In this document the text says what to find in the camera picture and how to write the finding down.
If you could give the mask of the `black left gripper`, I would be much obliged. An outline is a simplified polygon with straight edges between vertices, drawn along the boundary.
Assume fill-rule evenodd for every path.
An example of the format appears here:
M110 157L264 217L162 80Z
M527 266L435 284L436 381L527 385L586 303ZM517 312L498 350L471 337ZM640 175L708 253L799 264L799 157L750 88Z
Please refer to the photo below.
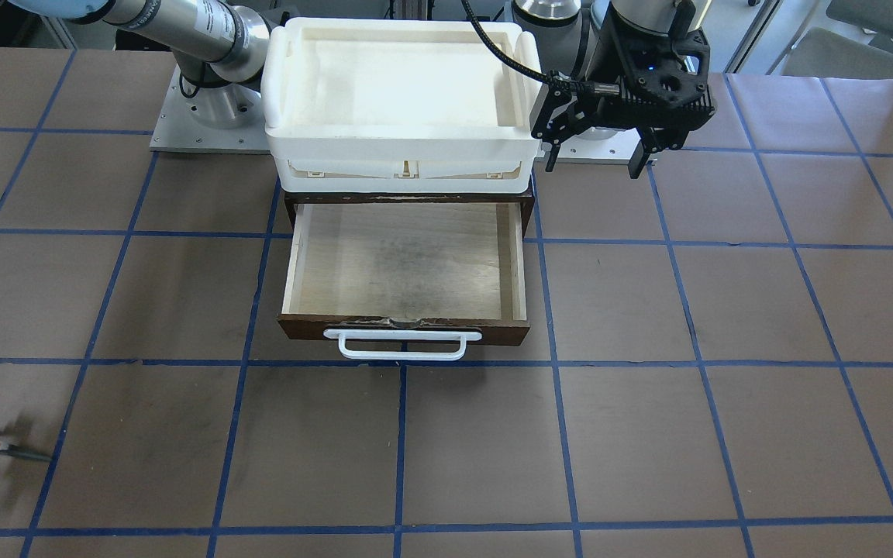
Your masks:
M628 163L638 179L650 157L679 148L715 115L709 88L710 46L702 29L705 1L610 1L591 59L578 77L552 71L531 118L532 134L550 146L553 172L568 138L591 128L634 129Z

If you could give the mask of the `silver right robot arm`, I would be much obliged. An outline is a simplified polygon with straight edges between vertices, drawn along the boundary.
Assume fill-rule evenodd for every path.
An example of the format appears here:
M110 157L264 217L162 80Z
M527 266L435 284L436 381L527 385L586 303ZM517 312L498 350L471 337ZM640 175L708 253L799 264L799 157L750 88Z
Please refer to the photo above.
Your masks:
M151 146L187 153L188 138L209 153L265 153L260 95L270 32L298 17L291 4L258 11L227 1L19 1L50 24L106 22L120 36L159 43L174 54L177 81L164 98Z

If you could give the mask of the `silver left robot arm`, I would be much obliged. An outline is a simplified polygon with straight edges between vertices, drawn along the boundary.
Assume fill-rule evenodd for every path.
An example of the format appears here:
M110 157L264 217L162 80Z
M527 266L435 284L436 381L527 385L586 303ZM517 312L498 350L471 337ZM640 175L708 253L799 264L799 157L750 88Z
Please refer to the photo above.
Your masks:
M536 38L541 71L580 91L543 86L531 118L546 169L571 140L638 133L627 164L638 177L650 157L679 150L715 115L706 1L513 1L504 15Z

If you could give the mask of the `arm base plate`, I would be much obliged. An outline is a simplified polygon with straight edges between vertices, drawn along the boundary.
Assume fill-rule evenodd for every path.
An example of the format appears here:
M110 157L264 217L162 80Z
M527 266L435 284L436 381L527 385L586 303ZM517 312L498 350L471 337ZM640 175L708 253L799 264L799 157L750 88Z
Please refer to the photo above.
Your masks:
M150 148L195 154L269 154L261 95L238 84L194 93L176 67Z
M627 165L640 136L634 129L591 128L561 142L558 163Z

